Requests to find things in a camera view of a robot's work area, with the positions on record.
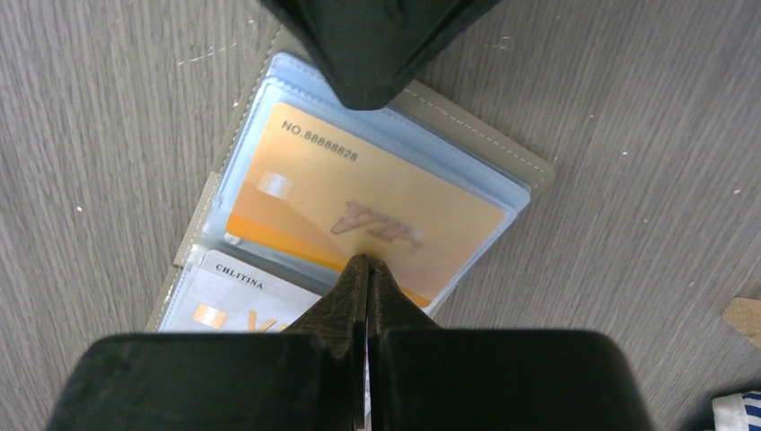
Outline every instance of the blue stripe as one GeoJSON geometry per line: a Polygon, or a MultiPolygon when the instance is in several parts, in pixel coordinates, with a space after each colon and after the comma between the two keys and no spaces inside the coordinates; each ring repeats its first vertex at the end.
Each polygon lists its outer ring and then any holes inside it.
{"type": "Polygon", "coordinates": [[[761,418],[761,407],[746,405],[745,412],[748,413],[749,416],[761,418]]]}

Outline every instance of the card holder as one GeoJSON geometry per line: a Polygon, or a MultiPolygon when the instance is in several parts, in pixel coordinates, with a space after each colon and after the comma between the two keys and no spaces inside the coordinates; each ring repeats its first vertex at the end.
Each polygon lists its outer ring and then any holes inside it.
{"type": "Polygon", "coordinates": [[[459,278],[512,223],[532,196],[551,182],[551,166],[487,125],[479,124],[469,114],[448,106],[450,102],[419,83],[409,87],[415,96],[405,92],[386,109],[346,110],[319,71],[299,58],[303,53],[294,45],[292,36],[278,30],[272,37],[270,55],[258,59],[261,72],[250,104],[246,106],[246,116],[234,127],[234,132],[228,133],[235,145],[231,145],[229,157],[225,156],[210,175],[148,329],[171,329],[171,325],[162,326],[162,323],[172,319],[179,309],[177,304],[187,297],[190,280],[209,251],[225,253],[316,295],[327,292],[335,282],[336,268],[326,268],[227,232],[227,221],[257,151],[258,140],[269,115],[278,105],[287,105],[289,109],[324,121],[499,209],[499,223],[469,259],[463,261],[435,297],[425,297],[427,301],[419,303],[425,311],[434,312],[459,278]],[[279,48],[290,52],[277,52],[279,48]]]}

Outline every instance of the stitched seam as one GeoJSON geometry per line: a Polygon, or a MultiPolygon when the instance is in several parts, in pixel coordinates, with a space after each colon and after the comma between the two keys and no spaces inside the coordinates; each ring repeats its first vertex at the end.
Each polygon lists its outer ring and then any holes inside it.
{"type": "Polygon", "coordinates": [[[462,127],[466,128],[467,130],[470,130],[471,132],[473,132],[473,133],[475,133],[475,134],[477,134],[477,135],[481,136],[481,137],[482,137],[482,138],[484,138],[485,140],[487,140],[487,141],[491,142],[492,144],[494,144],[494,145],[498,146],[499,148],[502,148],[502,149],[503,149],[503,151],[506,151],[508,154],[512,155],[512,156],[513,156],[513,157],[515,157],[516,159],[520,160],[521,162],[524,162],[524,163],[526,163],[528,166],[530,166],[530,167],[534,168],[535,170],[537,170],[537,171],[541,172],[541,174],[542,174],[542,178],[539,180],[539,182],[538,182],[537,184],[535,184],[535,185],[531,186],[533,189],[535,189],[536,187],[538,187],[538,186],[539,186],[539,184],[541,184],[542,182],[544,182],[544,180],[547,178],[547,171],[545,171],[544,169],[542,169],[542,168],[538,167],[536,164],[529,162],[528,160],[524,159],[524,158],[523,158],[523,157],[521,157],[520,155],[518,155],[518,154],[514,153],[513,151],[511,151],[510,149],[506,148],[504,145],[502,145],[502,144],[500,144],[499,142],[497,142],[497,141],[493,140],[491,137],[489,137],[489,136],[486,136],[486,135],[485,135],[483,132],[479,131],[479,130],[478,130],[478,129],[476,129],[476,128],[473,128],[472,126],[470,126],[470,125],[469,125],[468,123],[466,123],[465,121],[462,121],[461,119],[458,119],[457,117],[455,117],[455,116],[451,115],[451,114],[450,114],[449,112],[447,112],[446,110],[443,110],[441,107],[439,107],[439,106],[436,106],[435,104],[431,103],[430,101],[428,101],[428,100],[427,100],[425,97],[421,96],[420,94],[418,94],[418,93],[416,93],[416,92],[413,92],[412,90],[409,90],[409,89],[407,89],[407,88],[405,88],[405,90],[404,90],[404,91],[405,91],[405,92],[407,92],[407,93],[409,93],[409,94],[411,94],[413,97],[415,97],[415,98],[416,98],[418,101],[420,101],[420,102],[421,102],[421,103],[423,103],[424,105],[426,105],[426,106],[429,106],[429,107],[433,108],[434,110],[436,110],[436,111],[437,111],[437,112],[439,112],[440,114],[444,115],[445,117],[447,117],[447,118],[451,119],[451,120],[452,120],[452,121],[454,121],[455,123],[457,123],[457,124],[461,125],[462,127]]]}
{"type": "MultiPolygon", "coordinates": [[[[256,81],[254,81],[254,85],[251,88],[251,93],[249,94],[249,101],[246,103],[246,108],[243,110],[243,114],[241,115],[241,119],[238,120],[238,126],[235,128],[235,133],[232,134],[232,140],[230,144],[227,146],[227,154],[224,155],[224,159],[222,161],[222,168],[224,168],[227,165],[227,160],[230,158],[230,153],[232,152],[232,148],[235,146],[235,137],[238,135],[238,132],[241,131],[241,126],[243,125],[243,120],[246,118],[246,114],[249,113],[249,109],[251,108],[251,103],[254,100],[254,94],[256,94],[257,86],[259,85],[259,82],[261,81],[261,77],[264,74],[264,69],[267,67],[267,63],[269,62],[269,59],[272,57],[272,50],[275,48],[275,40],[277,39],[277,36],[280,34],[280,31],[283,29],[283,24],[280,25],[280,27],[277,28],[277,31],[275,32],[275,36],[272,37],[272,40],[269,41],[269,49],[267,50],[267,56],[264,59],[264,63],[262,64],[261,69],[259,69],[259,73],[257,76],[256,81]]],[[[177,272],[174,274],[174,278],[171,280],[171,284],[169,287],[169,292],[167,292],[166,297],[164,298],[164,303],[162,304],[162,309],[159,312],[158,318],[156,319],[156,325],[153,327],[153,332],[157,331],[159,329],[159,323],[162,321],[162,318],[164,317],[164,311],[166,310],[167,303],[171,301],[171,295],[174,292],[175,283],[177,283],[177,278],[179,277],[179,274],[185,270],[185,262],[188,261],[188,256],[190,255],[190,250],[193,248],[193,243],[196,242],[196,238],[198,237],[198,232],[201,230],[201,222],[204,219],[204,214],[206,213],[206,210],[208,210],[209,205],[211,204],[214,194],[216,193],[217,187],[219,187],[219,181],[222,179],[222,174],[219,173],[217,175],[216,181],[214,182],[214,186],[210,190],[209,196],[206,198],[206,202],[204,203],[204,209],[200,213],[200,217],[198,218],[198,221],[196,222],[196,227],[193,231],[193,236],[190,238],[190,243],[188,244],[188,249],[185,251],[185,256],[182,257],[182,264],[183,267],[178,268],[177,272]]]]}

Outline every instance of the white card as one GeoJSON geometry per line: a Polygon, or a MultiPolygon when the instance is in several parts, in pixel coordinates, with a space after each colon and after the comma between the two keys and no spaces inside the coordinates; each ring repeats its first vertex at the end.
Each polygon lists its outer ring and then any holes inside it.
{"type": "Polygon", "coordinates": [[[160,332],[279,332],[319,296],[211,250],[180,283],[160,332]]]}

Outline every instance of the orange card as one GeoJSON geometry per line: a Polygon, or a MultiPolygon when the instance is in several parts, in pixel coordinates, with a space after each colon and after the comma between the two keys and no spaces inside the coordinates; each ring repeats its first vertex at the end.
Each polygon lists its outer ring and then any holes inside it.
{"type": "Polygon", "coordinates": [[[370,254],[425,307],[503,218],[499,207],[281,102],[227,231],[339,272],[370,254]]]}

